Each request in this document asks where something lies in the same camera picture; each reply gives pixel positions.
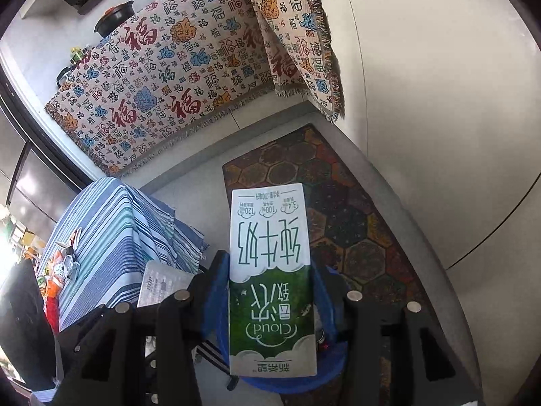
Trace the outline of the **blue plastic waste basket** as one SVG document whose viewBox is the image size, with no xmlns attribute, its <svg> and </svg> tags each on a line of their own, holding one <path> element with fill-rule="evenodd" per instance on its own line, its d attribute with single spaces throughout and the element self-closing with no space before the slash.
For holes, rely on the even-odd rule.
<svg viewBox="0 0 541 406">
<path fill-rule="evenodd" d="M 215 335 L 230 375 L 281 394 L 315 389 L 342 370 L 342 298 L 332 269 L 302 256 L 281 266 L 246 247 L 219 251 L 204 292 L 203 337 Z"/>
</svg>

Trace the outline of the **blue striped tablecloth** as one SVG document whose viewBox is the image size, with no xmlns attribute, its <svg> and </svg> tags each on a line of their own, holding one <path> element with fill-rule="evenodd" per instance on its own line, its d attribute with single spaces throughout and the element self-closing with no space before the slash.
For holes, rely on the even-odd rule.
<svg viewBox="0 0 541 406">
<path fill-rule="evenodd" d="M 81 227 L 75 250 L 56 245 Z M 75 281 L 60 293 L 60 331 L 99 305 L 135 304 L 145 267 L 156 260 L 195 274 L 207 244 L 196 228 L 177 219 L 174 209 L 122 181 L 105 177 L 86 187 L 55 226 L 37 278 L 57 250 L 80 263 Z"/>
</svg>

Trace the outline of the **red snack packet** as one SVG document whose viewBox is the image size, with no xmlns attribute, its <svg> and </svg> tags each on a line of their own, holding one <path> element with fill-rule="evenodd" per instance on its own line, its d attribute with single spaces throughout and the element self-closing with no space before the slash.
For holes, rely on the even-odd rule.
<svg viewBox="0 0 541 406">
<path fill-rule="evenodd" d="M 57 297 L 47 296 L 45 299 L 46 319 L 54 335 L 58 335 L 60 330 L 59 299 Z"/>
</svg>

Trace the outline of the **black pot orange lid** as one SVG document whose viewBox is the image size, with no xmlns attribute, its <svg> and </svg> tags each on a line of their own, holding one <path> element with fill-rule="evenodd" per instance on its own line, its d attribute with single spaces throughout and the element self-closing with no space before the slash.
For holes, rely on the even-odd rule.
<svg viewBox="0 0 541 406">
<path fill-rule="evenodd" d="M 94 33 L 98 33 L 102 38 L 109 36 L 115 29 L 135 15 L 133 4 L 134 1 L 130 0 L 107 9 L 97 21 Z"/>
</svg>

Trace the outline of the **green yellow snack wrapper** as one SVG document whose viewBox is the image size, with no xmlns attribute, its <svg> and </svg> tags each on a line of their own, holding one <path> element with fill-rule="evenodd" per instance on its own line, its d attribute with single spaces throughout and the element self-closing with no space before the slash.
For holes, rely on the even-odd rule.
<svg viewBox="0 0 541 406">
<path fill-rule="evenodd" d="M 74 254 L 57 250 L 47 261 L 44 272 L 37 278 L 42 297 L 45 300 L 58 298 L 63 288 L 75 281 L 79 269 L 80 263 Z"/>
</svg>

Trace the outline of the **white lower cabinets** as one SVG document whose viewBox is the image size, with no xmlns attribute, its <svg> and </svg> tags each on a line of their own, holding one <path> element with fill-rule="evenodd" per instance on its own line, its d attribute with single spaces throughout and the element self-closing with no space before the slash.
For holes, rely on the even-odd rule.
<svg viewBox="0 0 541 406">
<path fill-rule="evenodd" d="M 540 50 L 510 0 L 322 0 L 342 132 L 447 271 L 489 405 L 540 355 Z"/>
</svg>

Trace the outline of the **silver multi-door refrigerator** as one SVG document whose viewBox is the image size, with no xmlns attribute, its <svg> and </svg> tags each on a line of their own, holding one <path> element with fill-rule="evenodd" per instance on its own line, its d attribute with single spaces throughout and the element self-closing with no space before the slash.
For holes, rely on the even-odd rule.
<svg viewBox="0 0 541 406">
<path fill-rule="evenodd" d="M 80 192 L 1 107 L 1 203 L 39 230 L 58 222 Z"/>
</svg>

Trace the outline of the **small white red wrapper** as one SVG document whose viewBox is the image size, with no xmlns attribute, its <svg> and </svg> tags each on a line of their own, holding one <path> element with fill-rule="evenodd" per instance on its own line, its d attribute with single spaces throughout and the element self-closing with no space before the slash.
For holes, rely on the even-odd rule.
<svg viewBox="0 0 541 406">
<path fill-rule="evenodd" d="M 63 248 L 66 250 L 69 250 L 69 249 L 75 250 L 79 245 L 80 238 L 81 238 L 81 227 L 75 229 L 72 232 L 72 235 L 69 236 L 67 241 L 57 241 L 56 245 L 59 248 Z"/>
</svg>

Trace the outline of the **clear white plastic wrapper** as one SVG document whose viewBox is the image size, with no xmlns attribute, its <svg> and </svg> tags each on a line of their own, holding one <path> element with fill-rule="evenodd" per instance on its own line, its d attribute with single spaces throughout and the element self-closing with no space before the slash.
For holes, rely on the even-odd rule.
<svg viewBox="0 0 541 406">
<path fill-rule="evenodd" d="M 137 307 L 160 304 L 175 291 L 187 290 L 193 277 L 192 273 L 151 260 L 145 267 Z"/>
</svg>

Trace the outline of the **green white milk carton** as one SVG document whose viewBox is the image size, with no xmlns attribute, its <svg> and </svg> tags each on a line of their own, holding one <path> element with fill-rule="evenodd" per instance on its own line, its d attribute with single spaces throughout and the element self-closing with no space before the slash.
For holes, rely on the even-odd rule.
<svg viewBox="0 0 541 406">
<path fill-rule="evenodd" d="M 248 378 L 317 373 L 309 230 L 300 183 L 233 191 L 229 367 Z"/>
</svg>

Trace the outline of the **patterned fu character blanket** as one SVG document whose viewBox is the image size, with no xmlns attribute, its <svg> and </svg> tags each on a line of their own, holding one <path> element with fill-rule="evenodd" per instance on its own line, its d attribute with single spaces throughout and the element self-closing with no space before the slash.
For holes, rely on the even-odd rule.
<svg viewBox="0 0 541 406">
<path fill-rule="evenodd" d="M 45 109 L 120 177 L 266 93 L 304 93 L 329 120 L 343 115 L 321 0 L 155 0 L 93 48 Z"/>
</svg>

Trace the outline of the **hexagon patterned floor rug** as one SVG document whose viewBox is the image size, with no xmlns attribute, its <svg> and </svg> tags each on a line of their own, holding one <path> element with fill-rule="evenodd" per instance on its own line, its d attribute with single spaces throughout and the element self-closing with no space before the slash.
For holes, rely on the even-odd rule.
<svg viewBox="0 0 541 406">
<path fill-rule="evenodd" d="M 229 193 L 300 182 L 315 261 L 369 301 L 425 302 L 420 279 L 373 200 L 314 126 L 232 159 L 223 173 Z"/>
</svg>

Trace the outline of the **condiment bottles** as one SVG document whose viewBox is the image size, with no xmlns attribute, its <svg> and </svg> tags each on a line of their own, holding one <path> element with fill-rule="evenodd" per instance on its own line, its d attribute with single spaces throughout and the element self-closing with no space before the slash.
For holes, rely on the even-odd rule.
<svg viewBox="0 0 541 406">
<path fill-rule="evenodd" d="M 70 64 L 63 68 L 56 77 L 56 85 L 61 89 L 64 84 L 72 81 L 76 76 L 89 69 L 89 62 L 92 58 L 94 47 L 74 47 L 70 51 Z"/>
</svg>

